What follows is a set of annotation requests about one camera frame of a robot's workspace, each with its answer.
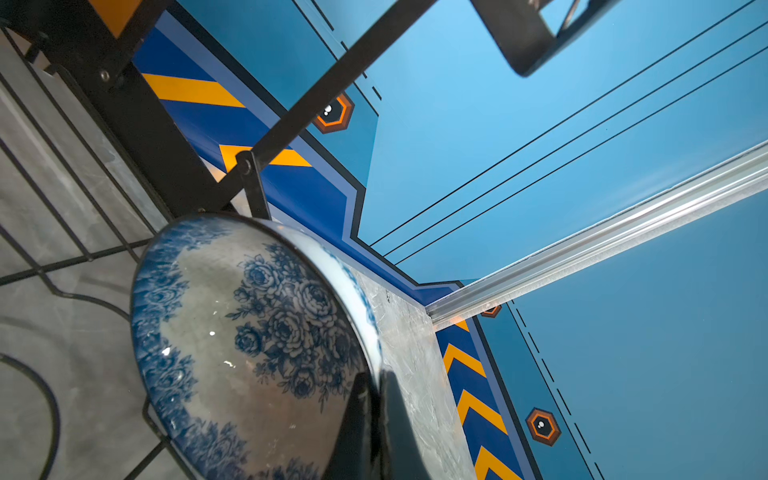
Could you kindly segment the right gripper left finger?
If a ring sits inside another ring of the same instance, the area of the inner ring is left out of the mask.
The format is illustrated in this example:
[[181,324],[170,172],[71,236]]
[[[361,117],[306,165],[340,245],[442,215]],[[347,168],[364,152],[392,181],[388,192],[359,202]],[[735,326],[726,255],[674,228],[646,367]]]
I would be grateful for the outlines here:
[[368,373],[355,376],[341,427],[322,480],[374,478],[379,396]]

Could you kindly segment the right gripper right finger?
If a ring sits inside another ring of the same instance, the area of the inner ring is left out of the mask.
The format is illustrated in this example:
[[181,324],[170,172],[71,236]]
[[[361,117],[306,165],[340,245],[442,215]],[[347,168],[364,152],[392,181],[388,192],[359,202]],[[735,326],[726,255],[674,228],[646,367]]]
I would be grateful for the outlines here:
[[418,449],[397,376],[390,370],[384,370],[380,378],[379,435],[381,479],[431,479]]

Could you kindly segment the blue floral white bowl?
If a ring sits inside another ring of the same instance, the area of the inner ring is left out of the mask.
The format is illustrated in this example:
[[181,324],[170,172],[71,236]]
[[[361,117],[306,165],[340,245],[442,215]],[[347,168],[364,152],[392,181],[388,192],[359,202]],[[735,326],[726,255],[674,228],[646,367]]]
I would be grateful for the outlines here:
[[134,355],[172,441],[207,479],[318,479],[357,376],[383,367],[350,268],[289,226],[197,214],[145,250]]

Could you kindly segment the black wire dish rack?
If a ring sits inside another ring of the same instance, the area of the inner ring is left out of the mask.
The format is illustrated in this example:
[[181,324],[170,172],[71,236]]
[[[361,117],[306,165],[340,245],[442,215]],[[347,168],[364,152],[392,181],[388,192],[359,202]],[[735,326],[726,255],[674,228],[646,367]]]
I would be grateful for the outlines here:
[[[107,137],[110,146],[115,148],[120,154],[121,158],[128,164],[128,167],[132,169],[132,175],[140,180],[142,184],[142,191],[146,191],[151,200],[158,206],[163,215],[166,216],[180,216],[176,213],[182,212],[176,207],[176,203],[181,202],[182,193],[186,194],[186,190],[182,187],[186,187],[184,182],[190,181],[190,195],[192,194],[191,187],[205,186],[206,188],[211,186],[209,183],[213,180],[202,182],[202,174],[198,172],[200,168],[192,167],[192,146],[189,144],[188,139],[185,137],[182,140],[182,133],[179,127],[174,124],[170,126],[171,116],[163,113],[160,115],[159,123],[157,123],[157,131],[153,130],[154,127],[145,126],[141,124],[141,121],[149,120],[150,113],[154,114],[160,110],[160,100],[150,100],[148,93],[142,90],[144,87],[131,86],[131,82],[138,78],[139,70],[134,67],[127,59],[128,47],[133,48],[133,51],[137,51],[141,47],[141,42],[150,34],[150,27],[154,27],[160,20],[161,9],[170,8],[170,18],[174,21],[180,21],[181,27],[184,32],[190,30],[190,33],[197,35],[203,35],[205,38],[197,38],[195,40],[201,40],[204,49],[216,50],[220,45],[214,42],[213,37],[210,37],[207,32],[202,30],[202,27],[192,18],[191,14],[187,12],[177,1],[138,1],[138,6],[131,11],[131,14],[120,14],[118,17],[124,19],[126,15],[130,18],[126,18],[127,26],[121,31],[120,38],[112,40],[113,34],[107,34],[107,27],[102,26],[103,20],[97,19],[98,13],[106,14],[106,7],[92,7],[86,6],[86,1],[1,1],[1,37],[5,34],[9,34],[8,30],[17,32],[24,40],[29,40],[31,45],[27,51],[27,56],[24,57],[22,53],[18,53],[20,62],[25,67],[29,67],[31,72],[31,78],[35,82],[39,83],[41,92],[47,96],[53,107],[59,109],[60,105],[57,103],[56,97],[47,90],[47,86],[38,75],[38,71],[34,69],[32,64],[35,61],[37,53],[42,49],[44,54],[49,55],[52,58],[53,64],[49,69],[53,75],[59,74],[63,77],[64,84],[67,88],[72,90],[76,97],[76,100],[83,104],[85,110],[91,116],[95,124],[101,129],[100,133]],[[107,60],[110,62],[112,58],[109,55],[117,56],[117,65],[119,69],[114,72],[112,80],[109,80],[109,85],[102,81],[98,82],[94,80],[91,82],[90,77],[86,81],[86,74],[96,73],[95,55],[101,55],[99,60],[105,63]],[[81,141],[83,148],[89,152],[92,156],[93,162],[99,165],[104,170],[104,175],[110,178],[110,182],[113,183],[113,188],[120,190],[121,185],[119,181],[110,177],[111,171],[105,164],[103,164],[101,157],[91,149],[91,144],[85,137],[81,136],[81,131],[77,126],[71,124],[70,118],[67,116],[64,110],[57,110],[64,123],[69,125],[71,134],[76,136]],[[168,182],[163,179],[160,180],[161,174],[171,172],[171,169],[178,168],[179,180],[174,179],[172,182]],[[364,250],[363,253],[370,253],[375,257],[373,260],[383,262],[382,269],[389,272],[392,270],[397,278],[402,276],[404,281],[408,284],[408,288],[411,288],[412,279],[398,270],[399,267],[395,267],[395,263],[386,260],[385,257],[389,255],[387,253],[380,255],[380,252],[376,251],[374,247],[369,246],[365,242],[358,241],[357,231],[359,218],[362,212],[363,203],[363,187],[351,185],[355,190],[355,200],[357,203],[354,206],[353,213],[347,213],[348,220],[352,221],[350,230],[351,244],[357,248],[359,246]],[[132,197],[120,190],[121,195],[124,194],[125,202],[131,205],[130,208],[135,210],[135,213],[141,217],[141,221],[146,219],[142,216],[141,209],[131,203]],[[413,283],[413,288],[416,288],[417,283]],[[513,402],[510,400],[509,395],[504,390],[505,386],[501,381],[500,373],[497,369],[495,360],[490,353],[490,347],[486,341],[484,333],[480,328],[480,315],[483,317],[496,316],[497,312],[502,310],[501,306],[495,306],[482,314],[478,314],[469,319],[469,331],[475,335],[476,330],[479,331],[479,339],[476,343],[480,346],[480,353],[483,361],[489,361],[493,367],[492,381],[490,381],[490,387],[497,388],[500,386],[501,393],[504,397],[506,404],[503,404],[503,413],[506,415],[510,413],[512,415],[511,420],[514,420],[517,433],[513,435],[513,440],[522,440],[522,447],[524,447],[527,458],[526,462],[530,462],[534,470],[534,476],[537,479],[541,479],[539,472],[540,465],[536,464],[532,453],[531,442],[535,438],[537,441],[544,441],[544,437],[541,434],[536,433],[533,427],[533,420],[541,420],[544,417],[543,411],[536,410],[530,415],[530,419],[526,422],[530,422],[528,427],[531,429],[531,438],[526,440],[523,434],[523,427],[521,417],[518,413],[515,413],[513,409]],[[152,416],[148,413],[151,408],[149,405],[149,399],[147,398],[144,406],[142,407],[143,422],[147,428],[153,429],[155,432],[153,435],[157,436],[159,446],[155,449],[159,452],[167,450],[174,462],[178,465],[178,469],[184,472],[189,479],[193,477],[191,473],[191,467],[185,466],[184,460],[181,460],[178,450],[174,450],[176,447],[171,446],[168,435],[160,427],[159,420],[155,422]],[[143,471],[146,467],[145,464],[151,465],[156,456],[155,450],[148,454],[147,458],[137,466],[137,472]]]

